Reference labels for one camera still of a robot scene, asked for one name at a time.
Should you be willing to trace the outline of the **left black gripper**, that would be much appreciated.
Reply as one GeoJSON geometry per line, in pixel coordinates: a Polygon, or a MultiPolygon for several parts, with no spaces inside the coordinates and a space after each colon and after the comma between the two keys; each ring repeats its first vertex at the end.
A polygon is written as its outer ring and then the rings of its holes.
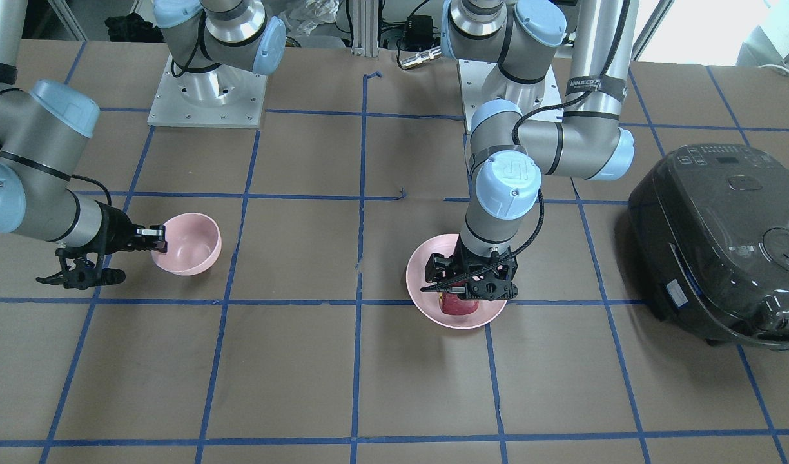
{"type": "Polygon", "coordinates": [[[518,270],[516,253],[489,251],[480,256],[457,238],[450,256],[432,253],[424,266],[422,293],[451,293],[460,300],[512,300],[518,296],[513,282],[518,270]]]}

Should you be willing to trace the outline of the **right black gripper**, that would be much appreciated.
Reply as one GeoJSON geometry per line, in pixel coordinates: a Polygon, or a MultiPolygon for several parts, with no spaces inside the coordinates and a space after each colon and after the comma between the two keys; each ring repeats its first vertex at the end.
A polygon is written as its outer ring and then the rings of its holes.
{"type": "Polygon", "coordinates": [[[65,289],[106,287],[126,281],[126,273],[117,268],[104,267],[105,256],[118,251],[168,252],[166,226],[152,224],[143,227],[134,224],[120,209],[97,202],[102,223],[95,237],[96,262],[87,259],[88,252],[73,249],[56,249],[61,270],[47,277],[36,277],[44,285],[61,285],[65,289]]]}

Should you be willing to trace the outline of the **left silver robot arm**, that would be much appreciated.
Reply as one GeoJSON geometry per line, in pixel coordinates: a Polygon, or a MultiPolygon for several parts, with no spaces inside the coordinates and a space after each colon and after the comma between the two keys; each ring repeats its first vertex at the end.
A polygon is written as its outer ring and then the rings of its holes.
{"type": "MultiPolygon", "coordinates": [[[[433,253],[425,293],[464,300],[516,296],[510,241],[533,208],[544,212],[544,175],[614,181],[629,169],[634,139],[619,126],[627,97],[636,1],[580,1],[565,99],[522,108],[495,96],[476,109],[469,143],[471,199],[453,254],[433,253]]],[[[441,47],[459,61],[494,63],[512,87],[541,85],[569,25],[551,1],[447,1],[441,47]]]]}

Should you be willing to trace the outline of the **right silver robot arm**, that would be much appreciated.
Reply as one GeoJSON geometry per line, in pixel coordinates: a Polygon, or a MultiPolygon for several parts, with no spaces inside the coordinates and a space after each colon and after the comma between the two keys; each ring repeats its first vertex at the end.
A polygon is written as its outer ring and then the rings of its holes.
{"type": "MultiPolygon", "coordinates": [[[[124,282],[123,270],[104,266],[121,251],[149,251],[176,275],[207,270],[222,247],[208,215],[142,226],[68,188],[100,109],[61,82],[15,87],[26,9],[25,1],[0,1],[0,233],[56,244],[61,270],[38,282],[67,289],[124,282]]],[[[171,76],[197,108],[235,102],[243,76],[271,75],[282,61],[286,25],[261,1],[155,1],[153,17],[170,49],[171,76]]]]}

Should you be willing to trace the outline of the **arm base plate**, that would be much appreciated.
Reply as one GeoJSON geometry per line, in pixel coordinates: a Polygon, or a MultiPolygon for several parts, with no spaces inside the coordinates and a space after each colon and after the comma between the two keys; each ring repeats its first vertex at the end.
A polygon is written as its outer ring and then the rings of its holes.
{"type": "Polygon", "coordinates": [[[174,77],[168,56],[147,123],[184,128],[259,129],[268,77],[221,65],[174,77]]]}
{"type": "Polygon", "coordinates": [[[562,103],[552,68],[547,70],[542,81],[533,84],[513,82],[501,73],[497,64],[479,61],[458,61],[458,75],[468,134],[474,128],[477,108],[497,98],[514,102],[521,114],[562,103]]]}

